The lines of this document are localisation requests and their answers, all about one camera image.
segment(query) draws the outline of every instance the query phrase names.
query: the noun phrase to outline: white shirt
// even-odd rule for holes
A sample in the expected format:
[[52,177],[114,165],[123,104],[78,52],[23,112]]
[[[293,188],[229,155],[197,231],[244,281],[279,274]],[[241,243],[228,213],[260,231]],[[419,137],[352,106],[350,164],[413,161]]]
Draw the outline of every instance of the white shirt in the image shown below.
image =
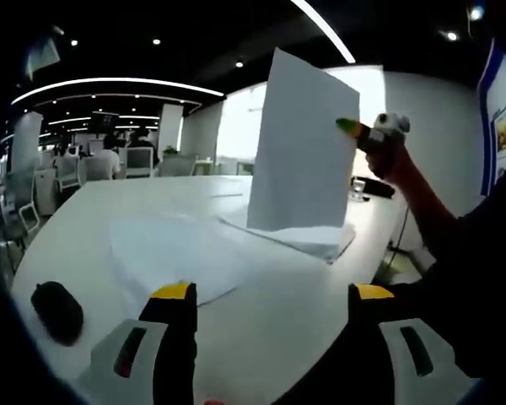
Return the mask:
[[110,172],[112,173],[112,175],[115,175],[120,171],[120,156],[118,156],[116,152],[110,149],[101,149],[94,156],[107,160],[107,164],[110,167]]

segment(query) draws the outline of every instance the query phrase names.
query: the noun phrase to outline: mouse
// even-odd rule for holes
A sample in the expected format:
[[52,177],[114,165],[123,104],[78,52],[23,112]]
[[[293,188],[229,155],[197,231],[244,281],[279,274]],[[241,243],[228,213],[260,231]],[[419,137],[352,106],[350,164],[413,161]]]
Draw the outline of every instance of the mouse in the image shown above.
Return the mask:
[[73,346],[83,330],[84,314],[69,291],[48,281],[36,285],[30,301],[49,335],[64,346]]

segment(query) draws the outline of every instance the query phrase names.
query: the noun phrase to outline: ceiling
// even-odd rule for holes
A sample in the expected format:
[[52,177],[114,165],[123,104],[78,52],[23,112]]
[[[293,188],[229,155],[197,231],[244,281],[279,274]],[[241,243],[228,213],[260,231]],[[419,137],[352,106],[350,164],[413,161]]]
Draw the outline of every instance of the ceiling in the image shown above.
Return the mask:
[[[386,70],[476,87],[487,47],[468,35],[464,0],[309,0],[309,4],[337,32],[357,64],[381,64]],[[134,8],[97,12],[72,5],[48,14],[38,32],[49,35],[53,25],[63,30],[63,35],[54,35],[61,61],[36,71],[32,81],[19,74],[14,96],[65,80],[98,77],[151,78],[228,95],[267,80],[276,46],[319,68],[347,65],[290,0],[156,5],[141,0]],[[440,32],[449,30],[460,39],[446,40]],[[72,40],[78,44],[72,46]],[[237,68],[237,61],[244,66]],[[10,116],[36,110],[43,114],[47,131],[48,122],[87,116],[98,109],[132,115],[135,108],[134,114],[157,116],[164,102],[184,101],[189,114],[222,99],[167,85],[73,84],[19,101]],[[68,129],[75,122],[64,125]]]

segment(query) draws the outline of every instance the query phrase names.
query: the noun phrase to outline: cable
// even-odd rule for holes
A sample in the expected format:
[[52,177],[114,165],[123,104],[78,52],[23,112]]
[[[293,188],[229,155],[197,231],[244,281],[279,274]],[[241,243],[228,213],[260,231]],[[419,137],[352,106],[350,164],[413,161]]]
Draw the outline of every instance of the cable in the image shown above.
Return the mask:
[[396,249],[399,249],[399,245],[401,243],[401,239],[403,238],[403,231],[405,230],[406,219],[408,218],[408,212],[409,211],[410,211],[410,207],[406,207],[405,218],[403,219],[403,226],[401,227],[401,233],[399,234],[399,240],[397,241],[397,247],[393,248],[394,249],[394,253],[393,253],[393,255],[391,255],[391,259],[388,262],[388,266],[386,268],[390,268],[391,267],[391,263],[396,258],[396,254],[397,254],[397,250]]

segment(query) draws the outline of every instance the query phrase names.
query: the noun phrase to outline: human hand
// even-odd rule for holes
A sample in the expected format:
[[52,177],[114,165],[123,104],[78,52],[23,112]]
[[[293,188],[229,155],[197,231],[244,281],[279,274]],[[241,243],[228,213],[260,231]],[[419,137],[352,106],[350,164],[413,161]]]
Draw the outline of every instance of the human hand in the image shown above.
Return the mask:
[[[382,148],[367,154],[365,159],[368,161],[369,169],[376,176],[396,186],[399,186],[415,168],[405,144],[399,141],[393,142],[390,148]],[[388,164],[388,159],[393,159],[391,165]]]

